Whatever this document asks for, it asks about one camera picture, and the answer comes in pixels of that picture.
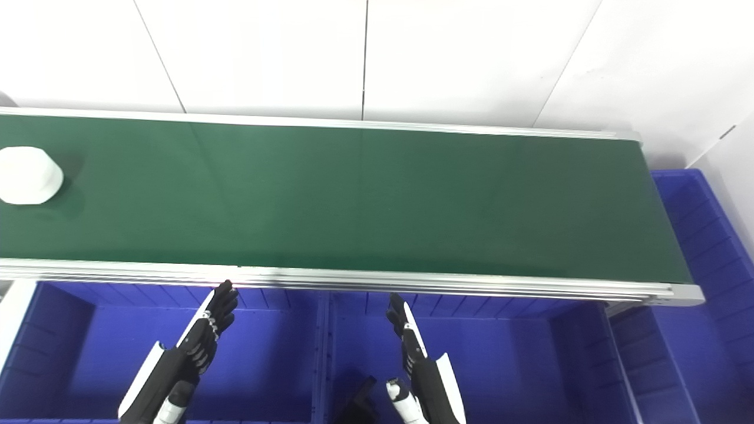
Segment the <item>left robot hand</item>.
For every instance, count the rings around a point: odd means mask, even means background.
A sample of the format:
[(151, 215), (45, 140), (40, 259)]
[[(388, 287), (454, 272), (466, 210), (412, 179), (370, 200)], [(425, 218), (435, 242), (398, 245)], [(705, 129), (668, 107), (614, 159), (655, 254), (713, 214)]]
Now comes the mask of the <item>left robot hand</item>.
[(185, 423), (219, 338), (234, 322), (238, 292), (224, 281), (202, 301), (172, 348), (156, 342), (118, 406), (121, 423)]

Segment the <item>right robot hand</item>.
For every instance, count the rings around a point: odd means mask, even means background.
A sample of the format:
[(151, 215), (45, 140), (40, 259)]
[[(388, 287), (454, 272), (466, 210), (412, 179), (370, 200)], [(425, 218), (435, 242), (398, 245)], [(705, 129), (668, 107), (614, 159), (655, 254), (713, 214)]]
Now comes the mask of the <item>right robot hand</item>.
[(432, 359), (409, 304), (391, 293), (386, 316), (401, 340), (403, 369), (408, 378), (386, 382), (386, 392), (404, 423), (465, 423), (466, 413), (449, 355)]

